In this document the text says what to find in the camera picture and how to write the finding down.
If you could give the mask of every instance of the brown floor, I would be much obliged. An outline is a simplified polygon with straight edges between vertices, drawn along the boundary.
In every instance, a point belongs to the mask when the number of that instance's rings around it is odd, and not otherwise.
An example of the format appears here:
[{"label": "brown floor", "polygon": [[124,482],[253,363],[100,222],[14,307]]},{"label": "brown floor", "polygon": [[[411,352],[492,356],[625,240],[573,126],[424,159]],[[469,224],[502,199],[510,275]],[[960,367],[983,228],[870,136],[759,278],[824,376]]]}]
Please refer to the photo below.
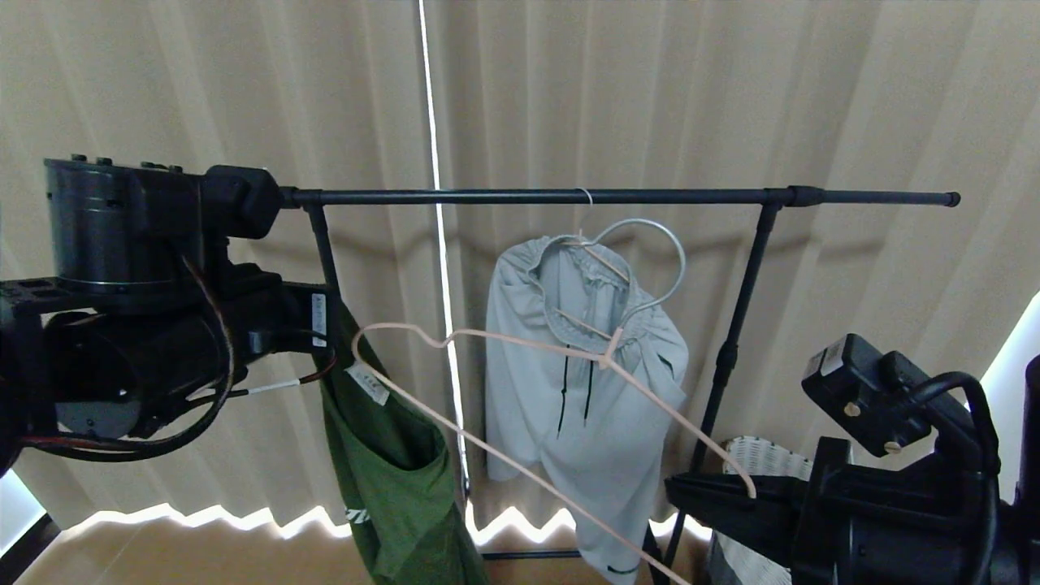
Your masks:
[{"label": "brown floor", "polygon": [[[574,535],[556,532],[532,545],[505,531],[486,550],[566,549]],[[686,578],[705,545],[684,534],[675,570]],[[489,561],[493,583],[606,583],[581,559]],[[291,538],[270,526],[241,531],[224,520],[187,528],[168,518],[138,525],[99,524],[79,534],[64,533],[34,562],[16,585],[173,585],[206,584],[368,584],[350,538],[336,538],[310,524]],[[646,566],[639,583],[649,584]]]}]

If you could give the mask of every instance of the drawstring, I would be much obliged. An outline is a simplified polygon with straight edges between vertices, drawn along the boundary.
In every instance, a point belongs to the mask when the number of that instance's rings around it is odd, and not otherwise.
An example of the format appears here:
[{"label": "drawstring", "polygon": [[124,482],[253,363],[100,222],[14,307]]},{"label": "drawstring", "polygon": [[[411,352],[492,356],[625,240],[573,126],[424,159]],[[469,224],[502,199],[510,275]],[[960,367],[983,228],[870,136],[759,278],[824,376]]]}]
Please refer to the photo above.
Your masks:
[{"label": "drawstring", "polygon": [[564,428],[564,409],[567,408],[567,364],[570,360],[571,356],[564,356],[564,387],[560,390],[560,423],[556,424],[556,438],[560,438],[560,431]]},{"label": "drawstring", "polygon": [[589,362],[589,393],[586,395],[586,413],[584,413],[584,418],[581,422],[582,426],[588,425],[588,423],[589,423],[589,401],[592,399],[592,371],[593,371],[593,364],[590,361]]}]

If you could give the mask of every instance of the curtain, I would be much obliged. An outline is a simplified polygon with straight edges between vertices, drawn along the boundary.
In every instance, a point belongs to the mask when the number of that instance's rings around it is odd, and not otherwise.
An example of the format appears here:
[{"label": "curtain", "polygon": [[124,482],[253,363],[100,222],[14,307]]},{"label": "curtain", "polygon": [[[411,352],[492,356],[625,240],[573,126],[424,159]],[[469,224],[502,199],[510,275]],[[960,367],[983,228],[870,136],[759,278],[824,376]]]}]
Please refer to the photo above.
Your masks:
[{"label": "curtain", "polygon": [[[266,167],[301,187],[431,186],[417,15],[398,2],[5,2],[2,278],[53,275],[44,157],[193,173]],[[328,214],[358,320],[443,334],[441,297],[431,294],[440,286],[433,210]],[[262,240],[234,241],[232,256],[286,280],[322,280],[303,211],[283,211]],[[392,336],[372,341],[405,387],[449,408],[440,354]],[[311,371],[305,356],[270,356],[243,387]],[[321,421],[316,386],[279,390],[230,401],[199,440],[156,460],[92,464],[27,450],[16,472],[61,527],[162,503],[185,514],[220,504],[237,516],[270,507],[280,524],[322,505],[341,524]]]},{"label": "curtain", "polygon": [[[926,372],[981,376],[1040,284],[1040,6],[1005,3],[427,3],[445,188],[760,187],[959,190],[955,209],[787,209],[768,249],[717,439],[758,435],[811,456],[844,436],[804,396],[806,360],[847,332]],[[665,305],[691,350],[699,423],[758,209],[595,206],[646,217],[690,262]],[[497,256],[573,233],[583,206],[446,209],[456,327],[482,327]],[[677,259],[652,230],[613,240],[646,289]],[[460,344],[467,426],[484,431],[483,344]],[[675,432],[666,473],[685,468]],[[919,455],[877,461],[902,465]],[[558,507],[524,479],[492,484],[470,451],[478,526]],[[667,510],[664,506],[659,512]]]}]

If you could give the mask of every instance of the white logo on green garment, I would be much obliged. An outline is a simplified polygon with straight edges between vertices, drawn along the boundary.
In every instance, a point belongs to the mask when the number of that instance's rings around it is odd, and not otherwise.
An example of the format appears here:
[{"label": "white logo on green garment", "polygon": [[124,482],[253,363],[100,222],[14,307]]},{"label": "white logo on green garment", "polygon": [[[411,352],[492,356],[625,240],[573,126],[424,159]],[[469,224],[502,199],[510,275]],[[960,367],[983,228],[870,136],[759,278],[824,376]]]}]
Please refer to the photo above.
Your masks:
[{"label": "white logo on green garment", "polygon": [[346,522],[352,524],[363,524],[370,519],[371,516],[368,515],[368,510],[362,508],[360,510],[346,509]]}]

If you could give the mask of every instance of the green shirt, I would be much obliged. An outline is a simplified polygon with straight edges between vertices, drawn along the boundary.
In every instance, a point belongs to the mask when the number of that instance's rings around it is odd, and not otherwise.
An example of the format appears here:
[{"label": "green shirt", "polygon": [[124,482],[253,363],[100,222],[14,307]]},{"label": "green shirt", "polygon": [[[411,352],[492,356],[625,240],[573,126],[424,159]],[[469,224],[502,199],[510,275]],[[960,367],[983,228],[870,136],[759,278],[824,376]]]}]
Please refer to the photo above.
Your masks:
[{"label": "green shirt", "polygon": [[[394,392],[371,385],[366,391],[346,372],[355,363],[349,344],[359,328],[344,305],[339,312],[338,363],[321,381],[326,433],[369,575],[376,585],[486,585],[483,559],[454,504],[444,437]],[[385,373],[368,341],[360,347],[365,360]],[[323,361],[315,358],[319,367]]]}]

